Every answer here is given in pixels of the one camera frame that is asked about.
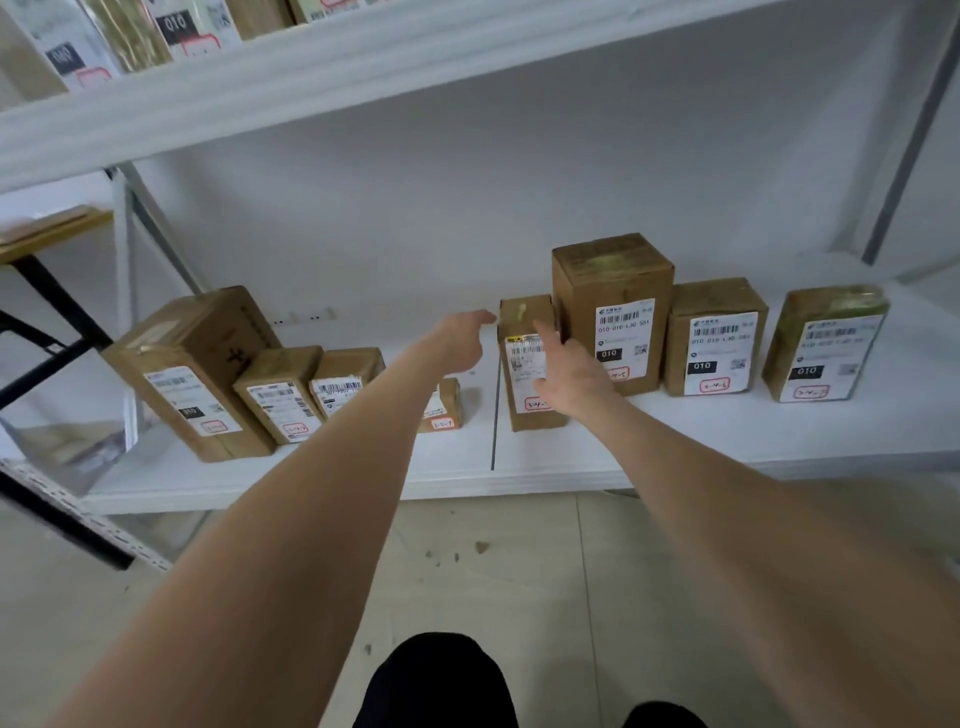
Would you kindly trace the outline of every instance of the beige floor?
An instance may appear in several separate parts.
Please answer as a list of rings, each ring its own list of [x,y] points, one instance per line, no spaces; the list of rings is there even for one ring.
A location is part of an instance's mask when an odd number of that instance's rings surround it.
[[[913,546],[960,546],[942,481],[802,487]],[[107,570],[7,510],[0,560],[0,725],[38,726],[160,576]],[[323,727],[350,726],[376,667],[428,630],[494,657],[524,728],[615,728],[654,698],[711,728],[790,725],[633,498],[402,503]]]

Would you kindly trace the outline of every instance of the white label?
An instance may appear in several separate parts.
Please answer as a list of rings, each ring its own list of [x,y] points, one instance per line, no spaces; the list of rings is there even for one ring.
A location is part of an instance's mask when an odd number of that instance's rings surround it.
[[[504,346],[507,349],[517,413],[552,411],[553,407],[543,401],[534,389],[534,381],[546,377],[546,354],[540,335],[528,333],[525,336],[508,336]]]
[[[303,401],[294,382],[255,384],[247,391],[290,442],[301,443],[320,429],[320,418]]]
[[[613,381],[647,374],[657,299],[597,308],[594,353]]]
[[[243,431],[190,367],[171,367],[144,376],[203,437]]]
[[[147,0],[144,5],[176,61],[243,42],[223,0]]]
[[[358,11],[376,5],[379,0],[296,0],[307,22],[323,20],[337,12]]]
[[[430,395],[430,402],[427,403],[426,409],[423,410],[423,418],[426,420],[428,417],[439,417],[445,414],[446,407],[440,399],[440,385],[438,384],[437,388],[433,390],[433,394]]]
[[[780,401],[849,397],[882,323],[883,316],[807,322]]]
[[[756,311],[690,320],[685,395],[744,392],[750,386]]]
[[[150,346],[166,336],[170,331],[176,328],[180,321],[161,321],[155,326],[151,326],[146,331],[133,339],[127,349],[139,349],[140,347]]]
[[[71,91],[94,88],[122,75],[80,5],[66,0],[11,0],[3,6]]]
[[[310,382],[317,401],[323,406],[329,417],[363,389],[359,376],[331,376],[326,379],[314,379]]]

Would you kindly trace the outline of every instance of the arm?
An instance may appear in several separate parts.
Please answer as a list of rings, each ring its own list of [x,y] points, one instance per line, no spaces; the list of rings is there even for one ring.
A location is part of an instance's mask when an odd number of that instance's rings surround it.
[[[55,728],[316,728],[360,618],[417,426],[480,359],[450,316],[264,475],[170,572]]]
[[[960,723],[957,584],[654,420],[577,342],[538,331],[540,396],[610,450],[801,725]]]

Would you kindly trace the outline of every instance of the left hand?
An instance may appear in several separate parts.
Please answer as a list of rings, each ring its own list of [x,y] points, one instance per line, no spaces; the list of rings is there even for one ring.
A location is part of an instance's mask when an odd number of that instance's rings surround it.
[[[480,361],[480,327],[496,322],[496,316],[479,309],[444,316],[426,336],[418,348],[428,355],[440,369],[440,376],[457,374],[472,369]]]

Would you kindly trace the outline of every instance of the black pants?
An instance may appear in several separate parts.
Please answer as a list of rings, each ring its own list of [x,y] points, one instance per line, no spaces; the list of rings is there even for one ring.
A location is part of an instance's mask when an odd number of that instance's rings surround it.
[[[503,673],[464,635],[426,632],[377,668],[353,728],[516,728]],[[624,728],[706,728],[673,703],[636,706]]]

